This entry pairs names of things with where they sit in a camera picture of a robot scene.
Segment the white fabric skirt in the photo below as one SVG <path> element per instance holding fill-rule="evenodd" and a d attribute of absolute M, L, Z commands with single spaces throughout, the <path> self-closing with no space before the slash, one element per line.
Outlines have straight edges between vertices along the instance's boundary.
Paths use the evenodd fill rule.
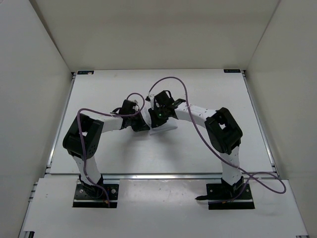
<path fill-rule="evenodd" d="M 149 135 L 154 135 L 157 133 L 166 132 L 166 131 L 174 130 L 178 128 L 176 120 L 174 118 L 168 119 L 168 121 L 162 126 L 159 126 L 157 128 L 151 128 L 151 118 L 150 118 L 148 109 L 143 110 L 141 114 L 146 124 L 150 127 Z"/>

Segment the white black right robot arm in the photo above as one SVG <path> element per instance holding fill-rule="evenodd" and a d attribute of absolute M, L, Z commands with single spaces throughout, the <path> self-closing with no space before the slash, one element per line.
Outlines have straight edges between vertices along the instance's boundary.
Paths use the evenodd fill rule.
<path fill-rule="evenodd" d="M 222 194 L 234 198 L 243 185 L 239 170 L 239 148 L 242 130 L 227 108 L 210 110 L 195 105 L 181 103 L 176 107 L 157 107 L 148 109 L 153 128 L 165 124 L 170 118 L 192 122 L 206 129 L 212 149 L 217 151 L 222 164 Z"/>

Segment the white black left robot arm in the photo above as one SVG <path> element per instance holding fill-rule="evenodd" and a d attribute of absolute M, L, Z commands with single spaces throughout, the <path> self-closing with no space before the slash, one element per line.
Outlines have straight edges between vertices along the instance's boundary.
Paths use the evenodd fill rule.
<path fill-rule="evenodd" d="M 150 130 L 141 114 L 129 117 L 118 114 L 93 119 L 85 114 L 76 117 L 66 133 L 62 146 L 75 160 L 79 179 L 86 193 L 99 197 L 103 193 L 103 177 L 95 160 L 100 137 L 103 133 L 131 127 L 134 132 Z"/>

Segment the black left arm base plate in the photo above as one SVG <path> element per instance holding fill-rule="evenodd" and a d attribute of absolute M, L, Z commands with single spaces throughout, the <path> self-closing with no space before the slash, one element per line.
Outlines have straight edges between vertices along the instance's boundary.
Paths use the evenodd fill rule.
<path fill-rule="evenodd" d="M 109 202 L 102 189 L 90 189 L 78 181 L 74 192 L 72 207 L 106 209 L 117 208 L 119 184 L 104 183 L 103 187 L 108 194 Z"/>

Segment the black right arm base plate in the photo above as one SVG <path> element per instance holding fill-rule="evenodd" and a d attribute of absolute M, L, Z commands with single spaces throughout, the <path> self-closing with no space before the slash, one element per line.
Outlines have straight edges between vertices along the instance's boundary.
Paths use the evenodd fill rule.
<path fill-rule="evenodd" d="M 239 189 L 233 195 L 220 183 L 206 184 L 207 194 L 196 197 L 197 201 L 207 201 L 209 210 L 251 210 L 255 209 L 250 185 Z"/>

